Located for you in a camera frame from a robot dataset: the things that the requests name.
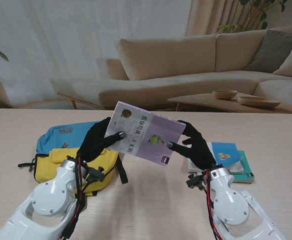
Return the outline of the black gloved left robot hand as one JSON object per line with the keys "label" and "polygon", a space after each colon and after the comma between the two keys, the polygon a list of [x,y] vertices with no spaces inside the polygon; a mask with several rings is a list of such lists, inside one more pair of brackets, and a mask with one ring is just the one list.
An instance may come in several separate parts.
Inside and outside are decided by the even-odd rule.
{"label": "black gloved left robot hand", "polygon": [[77,151],[77,158],[89,163],[95,160],[104,149],[109,148],[126,137],[126,133],[123,131],[105,137],[110,120],[111,117],[107,117],[90,128]]}

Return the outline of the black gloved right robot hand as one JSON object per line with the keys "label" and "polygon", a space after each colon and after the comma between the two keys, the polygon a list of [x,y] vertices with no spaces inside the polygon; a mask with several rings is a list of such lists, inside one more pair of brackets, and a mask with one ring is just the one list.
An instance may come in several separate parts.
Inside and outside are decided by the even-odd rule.
{"label": "black gloved right robot hand", "polygon": [[187,136],[188,139],[182,141],[184,146],[174,142],[168,142],[167,147],[190,159],[192,163],[201,170],[212,169],[215,167],[217,165],[216,161],[201,133],[189,122],[183,120],[178,120],[178,122],[186,125],[182,135]]}

